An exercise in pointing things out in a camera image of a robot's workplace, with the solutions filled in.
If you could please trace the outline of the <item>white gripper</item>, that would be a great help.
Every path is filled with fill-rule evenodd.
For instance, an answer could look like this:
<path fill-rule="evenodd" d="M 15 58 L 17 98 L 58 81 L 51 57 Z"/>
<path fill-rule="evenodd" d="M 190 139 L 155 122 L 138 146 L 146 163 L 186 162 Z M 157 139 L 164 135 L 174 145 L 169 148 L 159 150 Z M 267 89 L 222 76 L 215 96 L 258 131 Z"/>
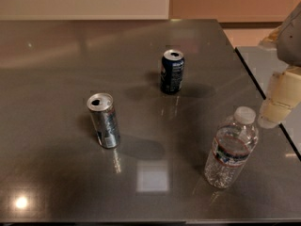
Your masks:
<path fill-rule="evenodd" d="M 279 60 L 290 64 L 282 73 L 274 72 L 261 104 L 258 124 L 272 129 L 284 122 L 301 102 L 301 2 L 288 15 L 281 27 L 273 29 L 260 42 L 265 50 L 277 48 Z"/>

